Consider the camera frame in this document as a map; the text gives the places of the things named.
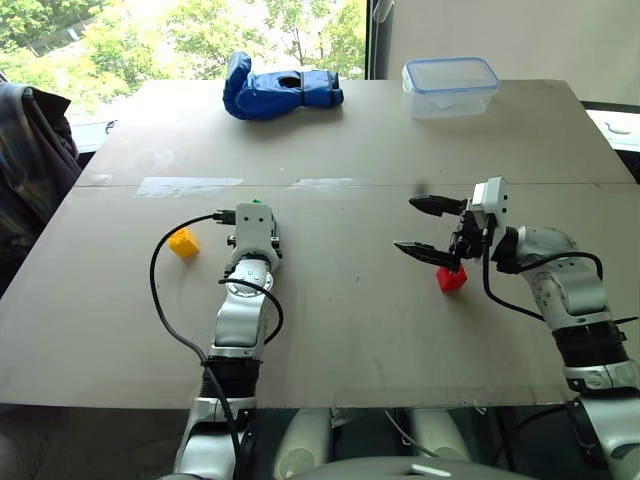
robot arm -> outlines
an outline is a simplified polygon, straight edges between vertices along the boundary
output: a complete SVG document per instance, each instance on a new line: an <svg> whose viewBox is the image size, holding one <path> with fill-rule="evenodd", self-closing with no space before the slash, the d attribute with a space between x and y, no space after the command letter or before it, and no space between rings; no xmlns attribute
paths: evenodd
<svg viewBox="0 0 640 480"><path fill-rule="evenodd" d="M458 228L447 252L416 242L396 246L452 271L462 259L485 257L485 268L491 259L501 272L522 274L562 354L567 383L581 394L567 409L585 457L607 464L617 480L640 479L640 374L612 321L600 267L589 268L581 258L587 254L559 230L506 226L504 187L496 177L477 184L467 200L414 197L410 203L425 213L459 215Z"/></svg>
<svg viewBox="0 0 640 480"><path fill-rule="evenodd" d="M250 282L270 291L271 272L281 258L280 240L271 209L263 203L243 203L235 212L223 211L216 215L220 223L235 224L236 230L227 239L227 244L234 247L225 271L227 297L218 311L206 363L229 402L241 441L240 464L247 467L254 443L250 420L256 408L255 387L265 341L266 299L260 291L233 280ZM231 480L235 469L227 419L209 378L203 375L202 387L193 401L176 456L174 473Z"/></svg>

red block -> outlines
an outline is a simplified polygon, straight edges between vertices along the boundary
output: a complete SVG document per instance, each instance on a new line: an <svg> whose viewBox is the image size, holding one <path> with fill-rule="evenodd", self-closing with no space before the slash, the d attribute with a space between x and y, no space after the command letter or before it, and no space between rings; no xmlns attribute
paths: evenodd
<svg viewBox="0 0 640 480"><path fill-rule="evenodd" d="M460 264L460 270L456 273L445 267L440 267L436 272L436 278L438 279L440 290L448 292L451 290L458 290L462 287L464 282L467 281L467 274L464 273L464 268L462 267L462 264Z"/></svg>

white wall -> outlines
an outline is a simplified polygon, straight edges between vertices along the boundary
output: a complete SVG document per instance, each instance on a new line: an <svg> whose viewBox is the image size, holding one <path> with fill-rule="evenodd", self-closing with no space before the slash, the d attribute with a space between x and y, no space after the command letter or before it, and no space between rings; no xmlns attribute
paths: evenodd
<svg viewBox="0 0 640 480"><path fill-rule="evenodd" d="M478 56L503 79L566 80L640 105L640 0L396 0L389 77L412 58Z"/></svg>

floor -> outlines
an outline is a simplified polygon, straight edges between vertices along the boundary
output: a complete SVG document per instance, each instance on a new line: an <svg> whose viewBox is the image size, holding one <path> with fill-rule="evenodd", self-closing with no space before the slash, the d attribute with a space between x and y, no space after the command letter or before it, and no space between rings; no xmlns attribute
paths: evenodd
<svg viewBox="0 0 640 480"><path fill-rule="evenodd" d="M503 409L515 424L544 407ZM260 411L257 479L270 479L271 462L292 410ZM488 463L500 440L495 409L452 410L475 461ZM382 411L366 411L336 431L336 460L408 455ZM186 411L0 406L0 479L151 480L170 472ZM564 414L541 418L514 440L518 471L540 480L604 480L587 467ZM505 468L504 455L501 465Z"/></svg>

blue container lid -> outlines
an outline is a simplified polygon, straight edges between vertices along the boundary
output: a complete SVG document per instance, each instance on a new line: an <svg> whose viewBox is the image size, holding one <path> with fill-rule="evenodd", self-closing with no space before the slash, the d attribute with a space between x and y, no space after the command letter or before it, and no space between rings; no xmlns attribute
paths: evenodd
<svg viewBox="0 0 640 480"><path fill-rule="evenodd" d="M405 68L417 93L462 93L496 90L500 80L479 57L411 60Z"/></svg>

